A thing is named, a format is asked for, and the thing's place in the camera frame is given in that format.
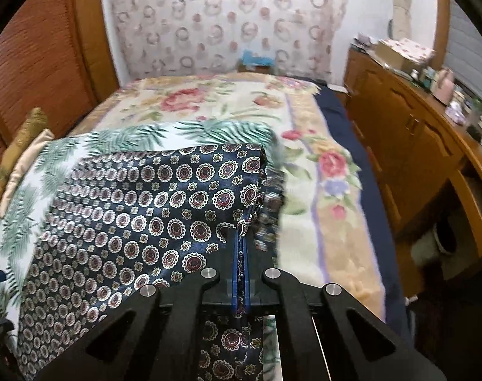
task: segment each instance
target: window blind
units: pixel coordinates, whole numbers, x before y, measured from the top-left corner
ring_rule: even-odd
[[[449,27],[444,66],[482,100],[482,37],[454,0]]]

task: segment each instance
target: wooden dresser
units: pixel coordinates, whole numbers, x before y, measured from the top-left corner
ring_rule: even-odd
[[[458,247],[460,259],[449,275],[475,264],[482,258],[480,145],[445,116],[432,95],[353,49],[345,86],[348,116],[368,153],[396,238],[416,239],[440,216],[462,209],[472,244]]]

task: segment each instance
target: yellow pillow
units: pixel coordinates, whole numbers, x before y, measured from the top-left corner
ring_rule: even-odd
[[[54,134],[49,129],[44,129],[35,140],[31,142],[31,145],[24,150],[23,154],[16,163],[16,167],[13,168],[8,183],[6,184],[5,192],[0,202],[0,218],[5,217],[8,205],[12,200],[13,194],[15,193],[18,184],[21,179],[29,170],[34,161],[38,158],[38,155],[42,149],[54,139]]]
[[[15,167],[17,161],[21,157],[24,150],[28,148],[31,142],[40,134],[42,130],[49,127],[47,116],[41,108],[34,108],[28,113],[26,121],[17,131],[12,143],[3,153],[0,164],[0,202],[5,192],[6,184]]]

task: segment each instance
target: pink bottle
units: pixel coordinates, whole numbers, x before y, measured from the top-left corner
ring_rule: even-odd
[[[454,73],[450,68],[443,68],[438,73],[438,78],[433,82],[431,86],[431,92],[437,100],[443,104],[448,105],[452,100],[454,94]]]

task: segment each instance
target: cardboard box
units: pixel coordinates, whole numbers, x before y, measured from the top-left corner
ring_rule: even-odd
[[[428,49],[407,38],[381,40],[375,48],[375,55],[390,67],[410,74],[413,69],[421,71],[433,58],[434,50]]]

